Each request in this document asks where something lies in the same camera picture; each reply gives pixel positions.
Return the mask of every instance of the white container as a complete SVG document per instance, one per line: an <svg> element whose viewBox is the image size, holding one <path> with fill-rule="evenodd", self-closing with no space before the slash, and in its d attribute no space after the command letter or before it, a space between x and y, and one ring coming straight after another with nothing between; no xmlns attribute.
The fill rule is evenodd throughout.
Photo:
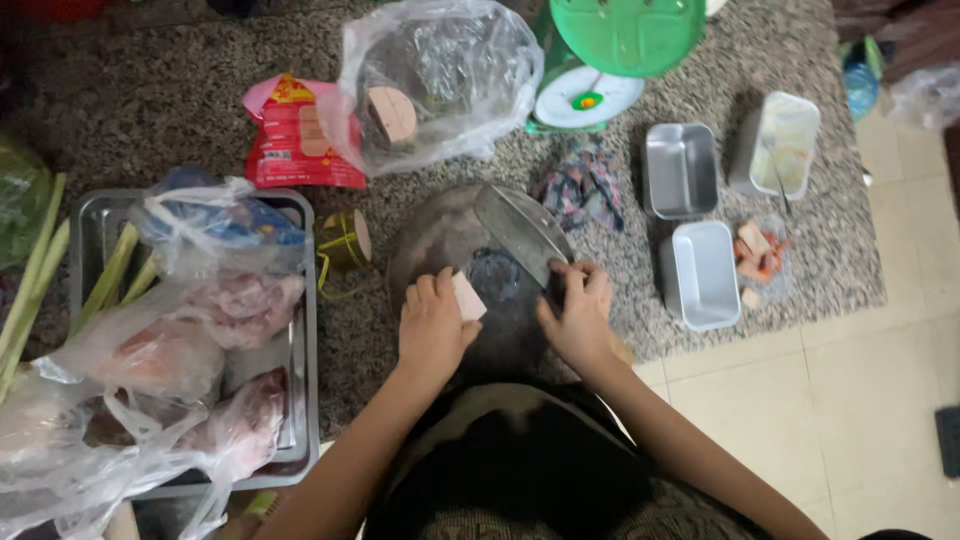
<svg viewBox="0 0 960 540"><path fill-rule="evenodd" d="M730 187L742 193L780 196L779 170L786 198L803 198L819 131L820 110L813 102L784 92L770 92L763 107L751 112L740 128ZM763 146L763 134L772 134L776 141L777 170L773 157Z"/></svg>
<svg viewBox="0 0 960 540"><path fill-rule="evenodd" d="M660 245L663 302L693 331L740 320L730 229L722 221L681 225Z"/></svg>

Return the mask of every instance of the green kitchen scale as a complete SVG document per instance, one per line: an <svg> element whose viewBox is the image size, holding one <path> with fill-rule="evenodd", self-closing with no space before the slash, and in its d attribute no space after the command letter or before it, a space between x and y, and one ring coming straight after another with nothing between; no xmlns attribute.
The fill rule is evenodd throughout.
<svg viewBox="0 0 960 540"><path fill-rule="evenodd" d="M598 132L643 93L644 78L676 66L697 44L705 0L549 0L534 35L543 80L525 130Z"/></svg>

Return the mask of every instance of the aluminum container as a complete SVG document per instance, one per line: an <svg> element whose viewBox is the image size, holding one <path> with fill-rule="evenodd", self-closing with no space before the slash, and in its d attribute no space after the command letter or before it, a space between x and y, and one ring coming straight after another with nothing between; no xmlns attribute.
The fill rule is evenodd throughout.
<svg viewBox="0 0 960 540"><path fill-rule="evenodd" d="M80 312L86 296L103 272L120 232L127 224L127 210L139 198L139 189L104 189L87 193L70 215L70 312ZM313 261L314 213L310 203L297 191L271 189L254 196L278 209L306 232L305 291L290 326L255 351L229 351L232 359L258 361L263 371L283 366L287 371L287 410L280 427L274 459L253 476L233 484L233 489L279 487L299 482L320 457L320 419L317 407L317 272ZM118 294L126 292L140 264L148 255L142 244L133 252L132 262ZM191 470L141 494L136 499L183 497L202 494L209 482L200 471Z"/></svg>
<svg viewBox="0 0 960 540"><path fill-rule="evenodd" d="M820 110L813 102L785 92L770 92L763 106L751 112L740 127L730 187L742 193L779 197L779 171L786 198L803 198L819 131ZM775 156L763 145L764 134L775 143L771 145Z"/></svg>
<svg viewBox="0 0 960 540"><path fill-rule="evenodd" d="M693 331L732 326L740 294L730 229L722 221L681 225L660 245L663 302Z"/></svg>
<svg viewBox="0 0 960 540"><path fill-rule="evenodd" d="M716 139L704 124L658 124L643 147L643 206L660 219L689 219L717 206Z"/></svg>

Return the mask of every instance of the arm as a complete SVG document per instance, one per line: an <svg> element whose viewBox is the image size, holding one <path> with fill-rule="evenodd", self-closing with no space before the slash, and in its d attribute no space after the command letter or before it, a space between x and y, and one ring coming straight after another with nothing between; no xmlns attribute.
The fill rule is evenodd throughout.
<svg viewBox="0 0 960 540"><path fill-rule="evenodd" d="M796 506L713 442L616 358L607 341L612 288L590 262L556 264L565 274L564 314L543 298L537 317L554 350L613 410L667 473L753 520L777 540L827 537ZM584 273L589 275L584 285Z"/></svg>
<svg viewBox="0 0 960 540"><path fill-rule="evenodd" d="M452 270L407 288L396 369L314 465L255 540L347 539L355 535L403 439L443 390L480 332L462 324Z"/></svg>

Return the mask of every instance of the cleaver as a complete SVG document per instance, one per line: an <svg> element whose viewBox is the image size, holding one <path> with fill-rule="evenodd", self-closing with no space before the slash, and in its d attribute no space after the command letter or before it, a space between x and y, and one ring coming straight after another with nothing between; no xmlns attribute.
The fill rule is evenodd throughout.
<svg viewBox="0 0 960 540"><path fill-rule="evenodd" d="M550 260L568 262L566 255L537 223L523 213L503 191L484 184L473 203L480 223L503 244L520 266L547 292L546 298L557 310L563 304L563 280L552 279ZM613 353L627 364L636 362L634 353L613 330L607 328L607 342Z"/></svg>

